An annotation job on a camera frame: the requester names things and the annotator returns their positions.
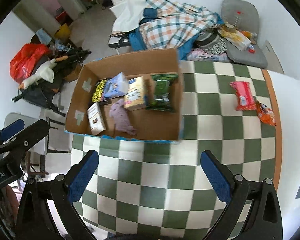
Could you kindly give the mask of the striped black white cushion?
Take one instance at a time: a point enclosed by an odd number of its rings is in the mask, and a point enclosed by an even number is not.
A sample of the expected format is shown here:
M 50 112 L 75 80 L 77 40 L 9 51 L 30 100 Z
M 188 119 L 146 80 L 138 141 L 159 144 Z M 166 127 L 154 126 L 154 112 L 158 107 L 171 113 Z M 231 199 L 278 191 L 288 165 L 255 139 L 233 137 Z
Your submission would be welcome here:
M 226 42 L 216 32 L 202 32 L 196 39 L 197 46 L 210 55 L 220 55 L 226 52 Z

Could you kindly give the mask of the light blue tissue pack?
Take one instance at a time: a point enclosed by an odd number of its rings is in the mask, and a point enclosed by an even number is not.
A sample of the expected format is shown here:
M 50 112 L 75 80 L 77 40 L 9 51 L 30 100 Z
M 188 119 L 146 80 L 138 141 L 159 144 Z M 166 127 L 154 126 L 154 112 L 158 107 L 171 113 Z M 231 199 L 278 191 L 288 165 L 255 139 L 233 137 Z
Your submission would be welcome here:
M 125 96 L 128 93 L 129 84 L 123 72 L 109 79 L 103 90 L 103 96 L 108 99 Z

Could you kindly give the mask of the red plastic bag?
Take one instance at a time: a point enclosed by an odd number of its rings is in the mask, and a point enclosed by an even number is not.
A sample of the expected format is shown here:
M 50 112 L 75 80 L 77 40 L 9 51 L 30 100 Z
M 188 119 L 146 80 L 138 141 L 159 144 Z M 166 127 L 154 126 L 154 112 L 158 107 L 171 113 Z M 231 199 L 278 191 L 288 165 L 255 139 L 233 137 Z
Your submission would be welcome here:
M 23 80 L 31 76 L 34 67 L 42 56 L 51 54 L 52 50 L 44 44 L 25 44 L 10 61 L 11 78 L 21 84 Z

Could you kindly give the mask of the grey padded chair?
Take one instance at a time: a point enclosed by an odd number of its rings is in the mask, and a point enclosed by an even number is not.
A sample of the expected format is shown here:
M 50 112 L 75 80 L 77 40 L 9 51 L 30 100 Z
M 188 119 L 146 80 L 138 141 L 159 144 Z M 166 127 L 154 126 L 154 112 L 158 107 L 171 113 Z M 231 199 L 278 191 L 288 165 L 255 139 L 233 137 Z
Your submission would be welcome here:
M 226 41 L 228 58 L 237 64 L 265 69 L 268 62 L 261 48 L 257 45 L 260 18 L 256 7 L 243 0 L 223 0 L 221 16 L 224 22 L 233 25 L 240 34 L 247 34 L 247 39 L 250 40 L 255 50 L 254 53 L 249 52 L 248 48 L 240 50 L 230 41 Z

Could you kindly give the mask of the black tripod pile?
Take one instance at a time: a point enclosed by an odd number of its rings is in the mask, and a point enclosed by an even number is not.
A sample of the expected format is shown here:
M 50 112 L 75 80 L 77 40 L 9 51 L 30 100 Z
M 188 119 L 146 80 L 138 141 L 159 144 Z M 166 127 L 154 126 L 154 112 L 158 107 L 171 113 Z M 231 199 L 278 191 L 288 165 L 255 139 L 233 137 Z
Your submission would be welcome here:
M 58 58 L 50 59 L 43 56 L 30 77 L 21 82 L 18 87 L 18 95 L 13 97 L 12 101 L 25 100 L 32 105 L 51 110 L 60 116 L 66 116 L 62 109 L 53 103 L 53 98 L 61 92 L 65 82 L 78 79 L 82 62 L 89 54 L 91 51 L 78 47 Z

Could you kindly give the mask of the black shoe shine wipes pack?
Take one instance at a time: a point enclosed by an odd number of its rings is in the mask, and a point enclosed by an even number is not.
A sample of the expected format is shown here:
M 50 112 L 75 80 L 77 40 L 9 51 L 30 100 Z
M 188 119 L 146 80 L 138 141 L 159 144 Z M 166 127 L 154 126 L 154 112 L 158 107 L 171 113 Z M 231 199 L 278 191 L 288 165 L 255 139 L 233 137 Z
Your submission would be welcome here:
M 91 105 L 98 103 L 100 106 L 108 105 L 111 103 L 109 98 L 104 96 L 104 89 L 108 79 L 102 79 L 97 81 L 93 96 L 91 98 Z

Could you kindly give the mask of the white tissue pack red logo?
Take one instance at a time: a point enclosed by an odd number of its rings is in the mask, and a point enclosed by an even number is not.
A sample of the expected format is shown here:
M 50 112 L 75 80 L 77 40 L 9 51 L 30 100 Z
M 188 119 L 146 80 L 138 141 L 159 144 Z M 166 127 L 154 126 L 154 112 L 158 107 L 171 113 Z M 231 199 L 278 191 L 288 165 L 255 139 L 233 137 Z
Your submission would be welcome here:
M 97 102 L 88 108 L 87 116 L 92 135 L 98 135 L 106 130 L 103 116 Z

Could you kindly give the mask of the green white checkered tablecloth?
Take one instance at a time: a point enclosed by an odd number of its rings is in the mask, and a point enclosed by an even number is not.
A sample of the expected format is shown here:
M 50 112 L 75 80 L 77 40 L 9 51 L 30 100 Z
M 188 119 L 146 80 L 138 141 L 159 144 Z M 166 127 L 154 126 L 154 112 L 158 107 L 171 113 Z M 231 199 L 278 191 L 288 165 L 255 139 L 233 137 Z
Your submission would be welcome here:
M 232 81 L 250 84 L 254 98 L 271 105 L 260 68 L 183 61 L 184 136 L 179 142 L 119 141 L 75 135 L 71 163 L 96 150 L 100 164 L 74 206 L 97 239 L 144 233 L 202 239 L 225 205 L 200 166 L 210 150 L 247 180 L 273 178 L 276 129 L 255 111 L 236 110 Z

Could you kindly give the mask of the yellow snack bag on chair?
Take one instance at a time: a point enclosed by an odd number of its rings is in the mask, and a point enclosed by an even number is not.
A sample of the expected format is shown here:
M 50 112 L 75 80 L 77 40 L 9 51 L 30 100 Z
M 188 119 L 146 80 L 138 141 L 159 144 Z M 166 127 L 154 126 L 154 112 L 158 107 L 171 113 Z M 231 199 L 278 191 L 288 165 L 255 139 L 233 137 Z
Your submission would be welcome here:
M 238 31 L 234 25 L 232 24 L 224 24 L 218 30 L 219 35 L 229 41 L 232 45 L 234 45 L 240 51 L 249 51 L 249 53 L 255 53 L 256 49 L 251 44 L 249 38 L 247 38 L 244 34 Z

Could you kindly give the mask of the small brown cardboard box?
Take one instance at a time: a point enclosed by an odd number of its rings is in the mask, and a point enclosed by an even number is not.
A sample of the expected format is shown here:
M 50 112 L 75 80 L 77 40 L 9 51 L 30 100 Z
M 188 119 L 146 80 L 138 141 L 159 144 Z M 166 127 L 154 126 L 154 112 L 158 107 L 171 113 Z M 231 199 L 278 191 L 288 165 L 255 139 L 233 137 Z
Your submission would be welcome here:
M 75 68 L 64 78 L 64 81 L 70 83 L 77 80 L 81 70 L 82 66 L 80 64 L 77 64 Z

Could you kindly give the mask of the plaid blanket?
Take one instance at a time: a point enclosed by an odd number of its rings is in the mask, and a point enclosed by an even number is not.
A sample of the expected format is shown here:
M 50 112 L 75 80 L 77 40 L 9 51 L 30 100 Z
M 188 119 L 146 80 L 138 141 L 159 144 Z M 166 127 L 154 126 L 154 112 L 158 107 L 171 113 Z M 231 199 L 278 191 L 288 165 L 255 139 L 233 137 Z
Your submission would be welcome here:
M 144 17 L 154 18 L 139 27 L 148 49 L 179 48 L 217 24 L 219 16 L 206 7 L 170 0 L 146 0 Z

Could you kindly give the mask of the grey chair at left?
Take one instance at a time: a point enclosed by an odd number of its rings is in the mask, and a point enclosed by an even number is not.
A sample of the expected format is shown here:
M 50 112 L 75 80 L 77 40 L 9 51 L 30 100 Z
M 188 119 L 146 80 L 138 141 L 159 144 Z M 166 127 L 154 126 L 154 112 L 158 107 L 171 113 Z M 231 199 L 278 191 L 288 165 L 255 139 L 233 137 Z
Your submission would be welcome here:
M 44 178 L 49 173 L 45 169 L 46 155 L 49 153 L 70 153 L 70 139 L 65 133 L 65 123 L 50 117 L 32 118 L 19 113 L 9 113 L 4 122 L 4 127 L 22 121 L 24 128 L 17 133 L 24 147 L 27 148 L 25 166 L 27 174 L 31 177 Z M 31 164 L 31 153 L 40 156 L 38 164 L 40 170 L 36 171 Z

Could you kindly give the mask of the white goose plush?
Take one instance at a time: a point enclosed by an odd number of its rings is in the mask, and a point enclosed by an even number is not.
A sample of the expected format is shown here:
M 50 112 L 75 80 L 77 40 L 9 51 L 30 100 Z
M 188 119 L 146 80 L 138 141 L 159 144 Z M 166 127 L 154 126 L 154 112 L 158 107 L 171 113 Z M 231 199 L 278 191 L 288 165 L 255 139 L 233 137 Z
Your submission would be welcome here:
M 36 70 L 34 75 L 23 80 L 23 82 L 19 85 L 19 89 L 28 89 L 30 85 L 38 82 L 43 79 L 49 83 L 53 83 L 54 80 L 54 71 L 53 68 L 57 65 L 58 62 L 67 60 L 68 56 L 59 57 L 56 59 L 52 59 L 50 61 L 46 61 L 40 65 L 40 67 Z

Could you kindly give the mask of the green wipes pack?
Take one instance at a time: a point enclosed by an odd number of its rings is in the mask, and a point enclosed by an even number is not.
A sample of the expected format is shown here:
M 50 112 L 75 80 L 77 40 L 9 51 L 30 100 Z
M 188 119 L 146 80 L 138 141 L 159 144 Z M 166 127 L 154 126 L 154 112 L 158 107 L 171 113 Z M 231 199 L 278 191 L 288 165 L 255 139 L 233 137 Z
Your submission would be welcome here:
M 178 77 L 177 73 L 152 74 L 151 78 L 154 82 L 153 99 L 146 109 L 173 112 L 174 109 L 170 101 L 170 88 Z

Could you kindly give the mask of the red wipes pack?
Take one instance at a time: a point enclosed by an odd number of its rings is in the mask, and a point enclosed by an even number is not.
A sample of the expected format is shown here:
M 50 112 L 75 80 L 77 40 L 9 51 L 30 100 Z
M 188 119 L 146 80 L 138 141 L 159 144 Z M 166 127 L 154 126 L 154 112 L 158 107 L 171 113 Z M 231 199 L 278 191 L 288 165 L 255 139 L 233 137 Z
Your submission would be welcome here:
M 250 83 L 246 81 L 235 81 L 230 83 L 230 87 L 233 88 L 236 93 L 237 111 L 254 111 L 257 109 L 250 89 Z

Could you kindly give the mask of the lilac cloth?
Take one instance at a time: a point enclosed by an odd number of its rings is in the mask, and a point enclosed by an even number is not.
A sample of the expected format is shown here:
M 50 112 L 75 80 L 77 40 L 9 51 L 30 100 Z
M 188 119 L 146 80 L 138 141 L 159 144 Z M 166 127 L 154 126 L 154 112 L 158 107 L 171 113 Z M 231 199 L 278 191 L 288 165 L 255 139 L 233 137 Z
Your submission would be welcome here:
M 124 99 L 119 99 L 112 104 L 109 116 L 114 120 L 114 131 L 125 132 L 129 135 L 136 135 L 136 129 L 131 125 Z

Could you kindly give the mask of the folding bed frame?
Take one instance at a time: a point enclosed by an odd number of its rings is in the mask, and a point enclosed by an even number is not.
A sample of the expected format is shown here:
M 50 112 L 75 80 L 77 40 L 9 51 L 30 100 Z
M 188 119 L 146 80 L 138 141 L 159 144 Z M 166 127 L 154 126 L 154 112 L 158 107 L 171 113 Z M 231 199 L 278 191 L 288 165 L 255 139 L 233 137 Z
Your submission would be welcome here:
M 115 50 L 117 55 L 120 55 L 120 48 L 130 47 L 129 32 L 118 33 L 115 35 L 110 35 L 108 40 L 108 47 Z

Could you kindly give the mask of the blue blanket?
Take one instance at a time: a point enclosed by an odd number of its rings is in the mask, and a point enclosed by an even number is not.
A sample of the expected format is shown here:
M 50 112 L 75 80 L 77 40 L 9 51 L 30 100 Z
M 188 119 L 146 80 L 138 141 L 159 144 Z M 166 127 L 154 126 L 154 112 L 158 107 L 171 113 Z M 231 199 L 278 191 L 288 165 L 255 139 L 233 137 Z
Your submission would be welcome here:
M 154 14 L 151 14 L 151 16 L 152 17 L 148 17 L 148 16 L 143 17 L 143 19 L 140 22 L 140 25 L 143 24 L 143 23 L 146 23 L 149 20 L 154 18 L 153 17 Z M 213 27 L 208 28 L 208 29 L 215 28 L 218 25 L 221 25 L 221 24 L 224 23 L 219 14 L 218 14 L 218 16 L 219 16 L 219 20 L 218 20 L 217 24 L 214 25 Z M 199 36 L 199 34 L 196 35 L 195 37 L 191 38 L 190 40 L 188 40 L 183 46 L 181 46 L 179 48 L 167 48 L 167 49 L 176 49 L 178 51 L 179 60 L 186 60 L 187 55 L 190 53 L 190 51 L 193 47 L 193 44 L 194 44 L 195 40 L 197 39 L 197 37 Z M 132 31 L 129 34 L 129 41 L 130 41 L 130 45 L 132 46 L 134 51 L 148 49 L 148 48 L 146 48 L 146 46 L 143 42 L 143 39 L 142 39 L 141 34 L 139 32 L 139 27 L 137 27 L 134 31 Z

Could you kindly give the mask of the white cloth on bed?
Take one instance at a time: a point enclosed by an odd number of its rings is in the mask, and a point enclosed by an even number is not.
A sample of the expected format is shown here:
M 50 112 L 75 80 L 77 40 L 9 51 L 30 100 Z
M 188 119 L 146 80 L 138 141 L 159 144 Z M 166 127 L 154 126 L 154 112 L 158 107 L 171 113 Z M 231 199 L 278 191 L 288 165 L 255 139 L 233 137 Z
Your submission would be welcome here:
M 147 0 L 122 0 L 110 8 L 115 15 L 111 36 L 120 33 L 128 33 L 139 26 L 143 19 L 143 10 L 147 6 Z

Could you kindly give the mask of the floral pink cloth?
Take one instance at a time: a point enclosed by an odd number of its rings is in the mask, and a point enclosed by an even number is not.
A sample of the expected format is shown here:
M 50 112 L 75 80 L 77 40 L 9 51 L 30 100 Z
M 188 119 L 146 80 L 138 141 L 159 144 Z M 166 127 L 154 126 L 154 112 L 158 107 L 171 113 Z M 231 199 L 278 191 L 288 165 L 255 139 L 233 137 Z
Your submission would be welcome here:
M 193 48 L 187 55 L 189 61 L 210 61 L 210 62 L 230 62 L 226 53 L 212 55 L 204 52 L 200 48 Z

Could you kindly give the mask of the orange snack pack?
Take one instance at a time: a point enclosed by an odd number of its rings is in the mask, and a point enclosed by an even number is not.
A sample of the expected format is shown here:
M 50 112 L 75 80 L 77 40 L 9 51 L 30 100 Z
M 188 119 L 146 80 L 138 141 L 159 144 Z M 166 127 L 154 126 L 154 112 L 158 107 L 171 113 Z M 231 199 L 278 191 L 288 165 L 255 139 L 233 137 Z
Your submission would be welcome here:
M 262 123 L 276 126 L 274 112 L 269 107 L 259 101 L 256 103 L 256 107 L 257 116 Z

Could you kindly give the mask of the yellow bear tissue pack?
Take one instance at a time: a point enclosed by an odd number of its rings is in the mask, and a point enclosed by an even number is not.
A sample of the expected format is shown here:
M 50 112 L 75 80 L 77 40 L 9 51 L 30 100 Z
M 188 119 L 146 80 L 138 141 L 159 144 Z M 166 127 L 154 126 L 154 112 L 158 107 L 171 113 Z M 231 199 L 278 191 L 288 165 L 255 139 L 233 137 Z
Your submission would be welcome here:
M 146 88 L 142 76 L 128 80 L 128 93 L 124 96 L 125 109 L 128 111 L 146 108 Z

